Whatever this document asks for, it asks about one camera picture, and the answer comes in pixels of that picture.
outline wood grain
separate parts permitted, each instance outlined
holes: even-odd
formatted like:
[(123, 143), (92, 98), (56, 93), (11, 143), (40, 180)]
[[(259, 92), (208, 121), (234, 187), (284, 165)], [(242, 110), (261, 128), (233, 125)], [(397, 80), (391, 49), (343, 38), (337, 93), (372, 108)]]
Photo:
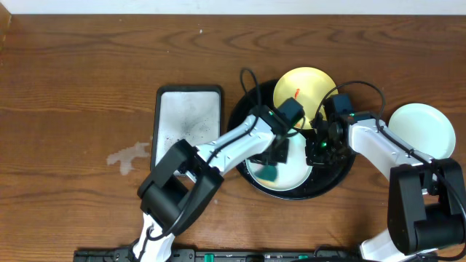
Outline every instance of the wood grain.
[[(136, 159), (122, 176), (106, 157), (150, 141), (157, 88), (165, 84), (220, 84), (228, 119), (242, 97), (243, 66), (262, 81), (314, 66), (336, 83), (372, 82), (387, 96), (385, 119), (406, 103), (435, 106), (454, 125), (453, 157), (464, 169), (465, 42), (464, 17), (15, 15), (0, 57), (2, 260), (70, 261), (78, 247), (137, 238), (136, 190), (149, 159)], [(379, 107), (364, 87), (344, 91), (359, 109)], [(386, 228), (387, 192), (362, 157), (333, 191), (299, 202), (266, 196), (234, 170), (175, 242), (351, 247)]]
[(8, 10), (3, 6), (3, 4), (0, 3), (0, 52), (3, 48), (3, 43), (5, 42), (7, 36), (11, 17), (12, 16)]

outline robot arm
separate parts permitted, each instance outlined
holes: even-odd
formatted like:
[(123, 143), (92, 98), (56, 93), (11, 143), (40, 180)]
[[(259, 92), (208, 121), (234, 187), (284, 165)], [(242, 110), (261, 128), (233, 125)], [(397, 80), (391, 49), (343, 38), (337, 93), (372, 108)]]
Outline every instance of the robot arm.
[[(223, 176), (245, 159), (265, 152), (274, 141), (281, 141), (303, 116), (302, 106), (290, 98), (276, 111), (255, 107), (240, 126), (217, 140), (195, 147), (185, 140), (173, 145), (138, 189), (144, 225), (133, 247), (136, 259), (166, 261), (175, 236), (196, 221), (220, 187)], [(191, 191), (173, 175), (176, 170), (195, 182)], [(148, 240), (162, 232), (166, 236)]]
[[(143, 232), (133, 248), (138, 261), (166, 261), (175, 236), (200, 216), (223, 182), (223, 175), (244, 159), (265, 152), (274, 141), (282, 140), (303, 116), (302, 107), (296, 104), (293, 99), (287, 100), (278, 112), (256, 108), (239, 127), (204, 145), (192, 147), (185, 140), (177, 142), (138, 190), (144, 212)], [(430, 168), (383, 136), (369, 113), (353, 113), (347, 96), (330, 97), (324, 105), (329, 120), (324, 128), (313, 125), (317, 140), (307, 145), (308, 164), (318, 168), (358, 153), (390, 181), (388, 230), (360, 246), (363, 258), (404, 261), (416, 253), (465, 241), (460, 209), (450, 193), (436, 183), (436, 175), (442, 175), (454, 184), (462, 201), (466, 199), (461, 167), (455, 161), (435, 161), (417, 152), (436, 166), (439, 173), (432, 174)], [(391, 136), (408, 147), (400, 138)], [(173, 175), (175, 170), (195, 182), (191, 191)], [(439, 195), (439, 203), (425, 207), (423, 191)], [(169, 234), (157, 241), (147, 240), (147, 236), (167, 231)]]
[[(464, 202), (465, 186), (458, 163), (453, 159), (433, 159), (416, 151), (379, 120), (379, 126), (385, 127), (382, 134), (371, 114), (354, 113), (347, 95), (327, 99), (325, 112), (329, 121), (319, 124), (321, 119), (317, 118), (317, 125), (314, 124), (320, 132), (319, 139), (327, 146), (322, 148), (314, 143), (307, 148), (308, 162), (334, 163), (345, 154), (358, 153), (390, 181), (388, 229), (360, 246), (364, 259), (404, 261), (417, 253), (465, 242), (460, 207), (445, 185), (437, 182), (438, 176), (442, 176)], [(414, 154), (423, 162), (415, 159)], [(439, 196), (438, 203), (425, 206), (423, 194)]]

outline black cable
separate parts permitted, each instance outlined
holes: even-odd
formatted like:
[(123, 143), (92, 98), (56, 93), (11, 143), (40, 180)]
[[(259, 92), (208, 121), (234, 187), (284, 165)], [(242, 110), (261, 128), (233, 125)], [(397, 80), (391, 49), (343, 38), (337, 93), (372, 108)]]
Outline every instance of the black cable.
[(197, 193), (199, 186), (198, 184), (194, 184), (194, 188), (191, 190), (191, 193), (189, 193), (188, 200), (186, 200), (186, 204), (184, 204), (183, 209), (181, 210), (180, 214), (178, 217), (175, 219), (175, 222), (167, 229), (165, 232), (162, 232), (159, 236), (157, 237), (152, 237), (151, 236), (151, 228), (148, 227), (146, 231), (146, 238), (150, 241), (158, 241), (161, 240), (162, 238), (170, 235), (173, 233), (173, 229), (178, 225), (180, 222), (181, 218), (183, 217), (184, 213), (188, 210), (189, 205), (192, 203), (193, 196)]
[[(250, 99), (250, 102), (254, 103), (253, 99), (250, 97), (248, 91), (246, 90), (246, 87), (245, 87), (245, 83), (244, 81), (242, 80), (242, 76), (245, 72), (249, 72), (250, 75), (252, 76), (253, 78), (253, 81), (254, 81), (254, 84), (256, 86), (256, 92), (257, 92), (257, 108), (258, 110), (261, 110), (261, 106), (262, 106), (262, 94), (261, 94), (261, 90), (260, 90), (260, 87), (259, 87), (259, 83), (257, 82), (257, 78), (256, 78), (256, 75), (254, 74), (254, 72), (252, 70), (250, 70), (249, 68), (243, 68), (241, 69), (241, 72), (240, 72), (240, 82), (241, 82), (241, 87), (242, 89), (244, 90), (245, 92), (245, 96), (248, 97)], [(226, 148), (227, 146), (229, 146), (230, 144), (236, 142), (237, 140), (239, 140), (240, 138), (244, 137), (245, 135), (249, 134), (251, 131), (253, 131), (254, 127), (256, 126), (257, 122), (259, 120), (259, 116), (257, 115), (256, 116), (256, 119), (254, 120), (254, 123), (250, 126), (250, 128), (248, 130), (246, 130), (243, 134), (241, 135), (238, 135), (236, 138), (233, 138), (231, 139), (230, 141), (226, 142), (225, 144), (219, 146), (216, 150), (214, 150), (212, 152), (212, 154), (209, 156), (208, 160), (207, 160), (207, 164), (210, 164), (210, 162), (212, 161), (212, 159), (218, 154), (218, 152), (220, 152), (222, 149)]]
[(298, 128), (293, 128), (296, 132), (294, 132), (292, 134), (286, 134), (286, 135), (284, 135), (284, 138), (292, 138), (293, 136), (300, 134), (303, 131), (303, 127), (304, 127), (305, 124), (306, 124), (306, 117), (303, 116), (303, 124), (301, 125), (301, 128), (299, 128), (299, 129)]
[(312, 254), (315, 258), (317, 257), (317, 254), (319, 253), (320, 250), (322, 250), (324, 247), (327, 247), (327, 245), (321, 245), (319, 247), (317, 247), (315, 250), (314, 250), (314, 253)]
[[(413, 158), (415, 158), (416, 160), (420, 161), (422, 164), (424, 164), (426, 167), (429, 167), (430, 170), (432, 171), (432, 174), (436, 174), (438, 173), (437, 170), (434, 170), (433, 166), (428, 162), (426, 161), (425, 159), (423, 159), (422, 157), (418, 156), (416, 153), (415, 153), (415, 149), (414, 148), (406, 148), (403, 144), (399, 143), (398, 141), (396, 141), (396, 139), (392, 138), (389, 134), (387, 134), (385, 131), (384, 131), (384, 127), (381, 127), (380, 126), (380, 119), (382, 117), (382, 113), (384, 112), (384, 109), (385, 109), (385, 95), (384, 93), (376, 86), (374, 86), (373, 84), (370, 84), (368, 82), (365, 82), (365, 81), (350, 81), (350, 82), (346, 82), (346, 83), (343, 83), (343, 84), (340, 84), (339, 86), (337, 87), (334, 87), (332, 90), (330, 90), (325, 96), (324, 98), (320, 101), (320, 104), (319, 106), (317, 107), (317, 111), (315, 112), (315, 118), (317, 117), (317, 115), (319, 114), (319, 110), (320, 110), (320, 107), (322, 107), (322, 104), (325, 102), (325, 99), (335, 90), (341, 88), (341, 87), (345, 87), (349, 84), (364, 84), (364, 85), (367, 85), (369, 87), (372, 87), (373, 89), (375, 89), (379, 94), (380, 94), (380, 98), (382, 99), (382, 104), (380, 106), (380, 111), (379, 113), (376, 115), (376, 127), (377, 127), (377, 130), (383, 134), (383, 136), (385, 136), (390, 142), (394, 143), (396, 146), (398, 146), (399, 148), (401, 148), (403, 151), (405, 151), (409, 156), (412, 156)], [(441, 176), (440, 174), (439, 175), (436, 175), (438, 180), (446, 187), (446, 189), (453, 195), (453, 198), (455, 198), (456, 202), (458, 203), (459, 205), (459, 208), (461, 209), (461, 213), (462, 213), (462, 218), (463, 218), (463, 225), (465, 225), (465, 236), (466, 236), (466, 210), (465, 210), (465, 203), (462, 203), (460, 198), (459, 198), (459, 195), (458, 193), (456, 192), (456, 190), (454, 190), (453, 186), (451, 186), (451, 184), (443, 177)], [(439, 261), (458, 261), (459, 259), (462, 259), (466, 256), (466, 244), (465, 246), (463, 247), (463, 250), (458, 254), (458, 255), (455, 255), (455, 256), (452, 256), (452, 257), (441, 257), (441, 256), (437, 256), (437, 255), (431, 255), (431, 254), (416, 254), (416, 256), (418, 258), (433, 258), (433, 259), (437, 259)]]
[(382, 113), (384, 112), (384, 109), (385, 109), (385, 95), (384, 93), (376, 86), (374, 86), (373, 84), (371, 83), (368, 83), (368, 82), (365, 82), (365, 81), (359, 81), (359, 80), (356, 80), (356, 81), (350, 81), (350, 82), (346, 82), (346, 83), (343, 83), (343, 84), (340, 84), (339, 86), (336, 86), (334, 88), (332, 88), (330, 91), (327, 92), (327, 94), (325, 94), (325, 96), (323, 97), (323, 99), (320, 101), (320, 104), (319, 106), (317, 107), (317, 110), (315, 112), (315, 116), (314, 116), (314, 119), (317, 118), (317, 115), (319, 114), (319, 111), (320, 111), (320, 108), (322, 107), (323, 103), (325, 102), (325, 99), (327, 99), (327, 97), (335, 90), (337, 89), (340, 89), (342, 87), (346, 87), (347, 85), (350, 85), (350, 84), (364, 84), (366, 86), (369, 86), (369, 87), (372, 87), (374, 90), (376, 90), (380, 97), (382, 98), (382, 105), (380, 106), (380, 111), (379, 111), (379, 119), (382, 117)]
[[(147, 235), (147, 233), (150, 234), (151, 231), (152, 231), (152, 229), (154, 229), (153, 226), (148, 227), (148, 228), (147, 228), (147, 231), (146, 231), (146, 235)], [(146, 239), (145, 239), (144, 242), (143, 242), (143, 247), (141, 248), (141, 251), (139, 252), (139, 258), (137, 259), (136, 262), (142, 261), (143, 255), (144, 255), (144, 253), (146, 252), (146, 246), (147, 246), (148, 240), (149, 240), (149, 239), (146, 237)]]

